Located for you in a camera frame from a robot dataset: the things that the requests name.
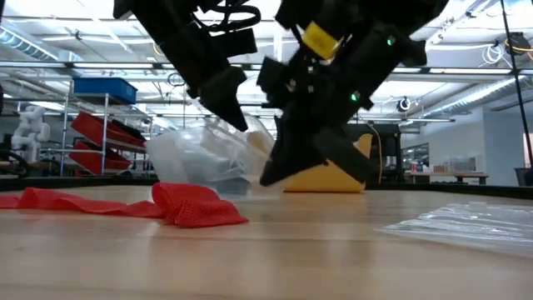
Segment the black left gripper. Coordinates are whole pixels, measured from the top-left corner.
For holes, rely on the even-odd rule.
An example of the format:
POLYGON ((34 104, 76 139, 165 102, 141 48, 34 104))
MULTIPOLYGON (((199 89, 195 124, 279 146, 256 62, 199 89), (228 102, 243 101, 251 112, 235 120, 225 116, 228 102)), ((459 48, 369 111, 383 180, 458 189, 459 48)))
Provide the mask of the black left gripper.
POLYGON ((125 0, 188 86, 191 98, 241 132, 248 129, 237 89, 247 80, 229 58, 255 53, 258 8, 245 1, 125 0))

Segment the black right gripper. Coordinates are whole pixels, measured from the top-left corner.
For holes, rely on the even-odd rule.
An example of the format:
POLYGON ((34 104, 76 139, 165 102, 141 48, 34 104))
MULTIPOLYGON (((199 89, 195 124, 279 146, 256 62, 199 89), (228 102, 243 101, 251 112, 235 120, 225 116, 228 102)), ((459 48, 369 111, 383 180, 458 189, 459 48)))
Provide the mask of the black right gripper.
POLYGON ((257 86, 282 114, 274 118, 277 137, 259 183, 269 187, 329 163, 364 183, 371 161, 344 127, 360 109, 372 108, 371 96, 398 64, 413 68, 426 62, 426 41, 379 22, 349 35, 327 65, 307 45, 288 63, 265 58, 257 86))

